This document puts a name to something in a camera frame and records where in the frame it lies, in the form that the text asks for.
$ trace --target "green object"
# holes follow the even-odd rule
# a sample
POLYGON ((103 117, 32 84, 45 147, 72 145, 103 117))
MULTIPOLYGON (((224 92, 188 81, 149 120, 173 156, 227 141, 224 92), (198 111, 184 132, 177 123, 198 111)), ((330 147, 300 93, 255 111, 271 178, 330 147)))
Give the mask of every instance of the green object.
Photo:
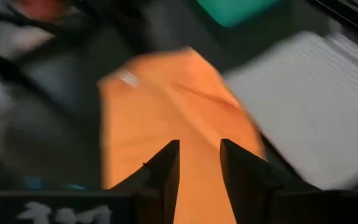
POLYGON ((280 0, 198 0, 208 14, 224 27, 234 27, 280 0))

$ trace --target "red object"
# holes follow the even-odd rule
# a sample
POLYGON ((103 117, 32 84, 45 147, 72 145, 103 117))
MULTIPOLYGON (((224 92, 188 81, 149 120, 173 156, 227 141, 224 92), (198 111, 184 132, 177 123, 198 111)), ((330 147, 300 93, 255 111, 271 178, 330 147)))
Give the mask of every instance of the red object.
POLYGON ((45 22, 60 18, 65 11, 63 0, 16 0, 14 5, 27 17, 45 22))

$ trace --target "orange shirt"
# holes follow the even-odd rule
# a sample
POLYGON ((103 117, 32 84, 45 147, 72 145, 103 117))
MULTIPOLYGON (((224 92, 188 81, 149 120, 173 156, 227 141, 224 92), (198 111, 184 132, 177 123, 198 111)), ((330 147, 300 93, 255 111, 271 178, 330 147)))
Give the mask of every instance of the orange shirt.
POLYGON ((235 223, 219 144, 264 158, 258 130, 219 73, 192 49, 137 57, 99 84, 103 178, 109 189, 172 139, 180 140, 175 223, 235 223))

